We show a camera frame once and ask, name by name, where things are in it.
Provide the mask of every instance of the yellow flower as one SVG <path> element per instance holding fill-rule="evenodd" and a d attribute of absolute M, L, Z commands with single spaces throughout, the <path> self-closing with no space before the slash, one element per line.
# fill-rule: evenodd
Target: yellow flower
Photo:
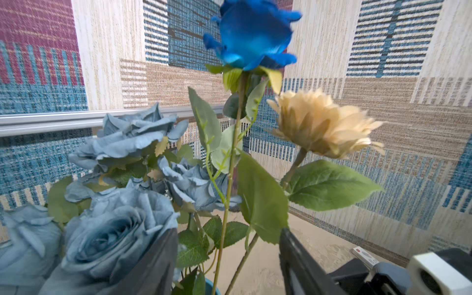
<path fill-rule="evenodd" d="M 267 103 L 278 113 L 278 129 L 273 134 L 308 151 L 340 159 L 369 146 L 385 154 L 384 145 L 368 136 L 383 122 L 368 118 L 367 111 L 358 107 L 334 104 L 331 95 L 321 88 L 308 93 L 281 93 L 276 101 Z"/>

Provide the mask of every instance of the blue pot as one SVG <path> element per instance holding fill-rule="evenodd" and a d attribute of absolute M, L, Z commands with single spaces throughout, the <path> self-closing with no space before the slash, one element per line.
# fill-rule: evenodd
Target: blue pot
<path fill-rule="evenodd" d="M 205 295 L 211 295 L 211 291 L 213 290 L 213 282 L 209 279 L 205 278 L 206 286 L 205 286 Z M 215 295 L 221 295 L 218 288 L 216 288 Z"/>

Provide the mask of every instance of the beige flower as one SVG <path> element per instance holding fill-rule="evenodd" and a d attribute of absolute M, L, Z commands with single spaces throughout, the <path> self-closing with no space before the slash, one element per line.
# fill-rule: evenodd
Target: beige flower
<path fill-rule="evenodd" d="M 382 143 L 369 134 L 383 122 L 366 116 L 355 106 L 340 107 L 321 88 L 315 92 L 286 92 L 267 103 L 278 113 L 278 129 L 273 134 L 318 155 L 333 159 L 371 147 L 385 154 Z"/>

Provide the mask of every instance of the silver metal bar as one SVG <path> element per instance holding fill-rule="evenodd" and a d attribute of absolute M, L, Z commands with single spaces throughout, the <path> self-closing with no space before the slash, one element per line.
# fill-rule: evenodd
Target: silver metal bar
<path fill-rule="evenodd" d="M 222 104 L 213 105 L 212 108 L 216 114 L 223 113 Z M 98 127 L 102 125 L 106 114 L 120 117 L 142 110 L 144 109 L 3 115 L 0 116 L 0 137 Z M 162 107 L 160 110 L 164 117 L 171 114 L 177 114 L 179 118 L 193 117 L 189 106 Z"/>

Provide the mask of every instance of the flower arrangement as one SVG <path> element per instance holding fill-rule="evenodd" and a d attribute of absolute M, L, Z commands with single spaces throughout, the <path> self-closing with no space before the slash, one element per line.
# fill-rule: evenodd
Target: flower arrangement
<path fill-rule="evenodd" d="M 37 285 L 28 286 L 33 290 L 29 294 L 109 294 L 150 243 L 180 223 L 187 229 L 179 233 L 172 294 L 203 294 L 204 276 L 210 271 L 203 263 L 213 253 L 214 295 L 224 248 L 245 239 L 245 255 L 226 291 L 230 294 L 254 245 L 259 240 L 278 243 L 281 230 L 288 227 L 289 202 L 315 211 L 334 210 L 382 190 L 354 170 L 327 160 L 300 166 L 308 152 L 332 159 L 366 147 L 383 153 L 383 145 L 369 138 L 382 122 L 365 111 L 340 107 L 321 89 L 281 93 L 279 69 L 296 62 L 296 56 L 284 53 L 292 36 L 290 24 L 301 14 L 280 10 L 272 0 L 226 0 L 220 14 L 212 20 L 219 26 L 221 42 L 208 34 L 203 42 L 222 64 L 206 67 L 222 74 L 224 87 L 232 92 L 223 112 L 235 124 L 222 131 L 211 106 L 189 88 L 207 155 L 203 162 L 194 159 L 190 145 L 181 143 L 188 121 L 176 124 L 176 116 L 164 118 L 158 105 L 133 116 L 108 115 L 97 138 L 69 155 L 72 163 L 92 173 L 74 181 L 66 177 L 52 186 L 50 217 L 33 206 L 6 215 L 11 241 L 0 248 L 0 290 L 3 274 L 13 270 L 22 275 L 24 259 L 33 255 L 38 262 L 27 275 L 37 278 Z M 273 134 L 300 146 L 281 182 L 242 150 L 266 87 L 277 94 L 275 101 L 268 100 L 278 114 Z M 244 117 L 250 123 L 243 130 Z M 236 167 L 237 193 L 232 190 Z M 228 222 L 230 209 L 239 209 L 246 223 Z M 215 210 L 224 211 L 223 219 Z M 210 219 L 202 224 L 201 217 Z M 64 236 L 59 264 L 59 228 L 53 219 Z M 47 235 L 37 237 L 45 230 Z M 12 286 L 23 286 L 12 281 Z"/>

